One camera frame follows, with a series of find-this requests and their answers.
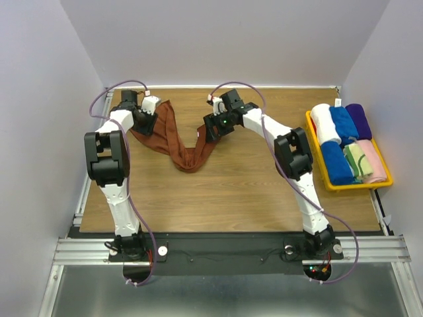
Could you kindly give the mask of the brown towel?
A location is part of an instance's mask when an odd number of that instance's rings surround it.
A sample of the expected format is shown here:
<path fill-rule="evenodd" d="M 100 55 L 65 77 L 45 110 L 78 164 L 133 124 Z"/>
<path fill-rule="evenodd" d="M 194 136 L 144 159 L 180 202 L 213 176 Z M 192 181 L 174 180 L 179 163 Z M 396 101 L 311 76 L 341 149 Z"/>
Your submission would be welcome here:
<path fill-rule="evenodd" d="M 157 108 L 158 118 L 151 136 L 131 130 L 132 135 L 151 150 L 170 156 L 175 167 L 185 173 L 195 173 L 205 165 L 218 140 L 206 141 L 206 126 L 197 128 L 197 140 L 194 147 L 186 147 L 178 133 L 174 109 L 169 100 L 162 102 Z"/>

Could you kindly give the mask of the green cream patterned towel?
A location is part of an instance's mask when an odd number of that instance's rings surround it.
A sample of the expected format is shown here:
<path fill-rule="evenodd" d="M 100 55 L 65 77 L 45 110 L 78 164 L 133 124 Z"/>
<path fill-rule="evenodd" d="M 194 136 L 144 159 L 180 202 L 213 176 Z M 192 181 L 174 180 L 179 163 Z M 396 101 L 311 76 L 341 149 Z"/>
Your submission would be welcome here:
<path fill-rule="evenodd" d="M 354 178 L 364 180 L 366 176 L 373 173 L 364 152 L 357 143 L 351 143 L 343 148 L 344 157 L 347 160 Z"/>

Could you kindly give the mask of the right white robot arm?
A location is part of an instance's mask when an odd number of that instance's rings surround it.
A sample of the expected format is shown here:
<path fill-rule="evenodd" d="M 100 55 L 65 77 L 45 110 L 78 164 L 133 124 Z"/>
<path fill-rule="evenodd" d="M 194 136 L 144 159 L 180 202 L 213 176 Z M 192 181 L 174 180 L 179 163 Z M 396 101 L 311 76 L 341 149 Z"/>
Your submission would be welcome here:
<path fill-rule="evenodd" d="M 302 216 L 306 254 L 312 258 L 328 252 L 341 254 L 340 241 L 335 237 L 317 197 L 313 182 L 313 157 L 305 131 L 280 124 L 263 114 L 252 102 L 245 104 L 236 100 L 225 103 L 222 98 L 209 95 L 207 103 L 213 107 L 213 113 L 204 117 L 207 142 L 233 132 L 236 125 L 266 140 L 278 172 L 295 192 Z"/>

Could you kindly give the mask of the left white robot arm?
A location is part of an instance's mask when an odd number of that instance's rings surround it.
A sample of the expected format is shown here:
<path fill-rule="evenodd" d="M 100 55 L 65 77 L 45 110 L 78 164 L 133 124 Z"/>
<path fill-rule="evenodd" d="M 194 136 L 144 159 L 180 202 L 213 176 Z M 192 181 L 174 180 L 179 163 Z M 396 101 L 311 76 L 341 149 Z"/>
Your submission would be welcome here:
<path fill-rule="evenodd" d="M 115 238 L 106 247 L 112 257 L 120 256 L 123 261 L 139 261 L 148 255 L 139 217 L 130 202 L 127 132 L 132 129 L 151 136 L 160 103 L 149 91 L 139 103 L 137 91 L 122 90 L 121 102 L 110 110 L 103 125 L 84 136 L 88 176 L 105 196 L 114 221 Z"/>

